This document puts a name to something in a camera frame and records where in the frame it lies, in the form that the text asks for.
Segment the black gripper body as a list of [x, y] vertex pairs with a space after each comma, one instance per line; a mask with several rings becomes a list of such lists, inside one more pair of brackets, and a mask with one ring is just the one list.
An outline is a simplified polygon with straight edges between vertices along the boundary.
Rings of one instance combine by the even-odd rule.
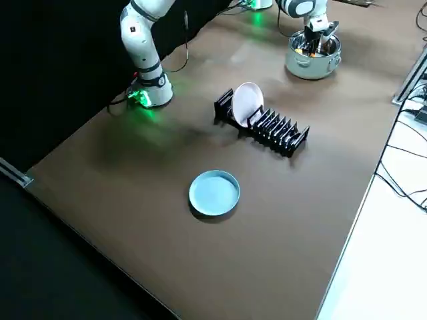
[[331, 36], [333, 36], [338, 28], [339, 22], [333, 21], [330, 22], [328, 27], [325, 30], [321, 31], [313, 31], [310, 27], [311, 24], [306, 25], [304, 27], [304, 35], [306, 38], [306, 41], [314, 41], [314, 40], [321, 40], [321, 41], [328, 41]]

